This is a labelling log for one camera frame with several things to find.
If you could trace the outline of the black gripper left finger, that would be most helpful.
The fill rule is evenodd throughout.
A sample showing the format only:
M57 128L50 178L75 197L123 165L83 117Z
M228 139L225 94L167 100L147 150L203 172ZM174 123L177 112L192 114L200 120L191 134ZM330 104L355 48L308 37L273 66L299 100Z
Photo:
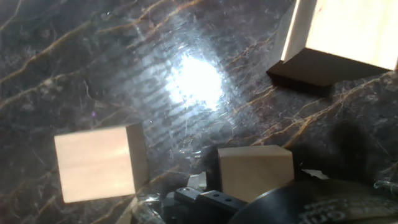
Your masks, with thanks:
M226 224L248 203L217 190L207 191L207 173L193 174L185 187L164 198L164 222Z

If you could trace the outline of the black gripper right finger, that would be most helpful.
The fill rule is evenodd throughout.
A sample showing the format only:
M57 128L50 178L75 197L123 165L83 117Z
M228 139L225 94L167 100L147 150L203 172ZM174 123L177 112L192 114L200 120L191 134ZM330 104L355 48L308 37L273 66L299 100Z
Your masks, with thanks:
M328 180L329 177L320 170L302 169L301 180Z

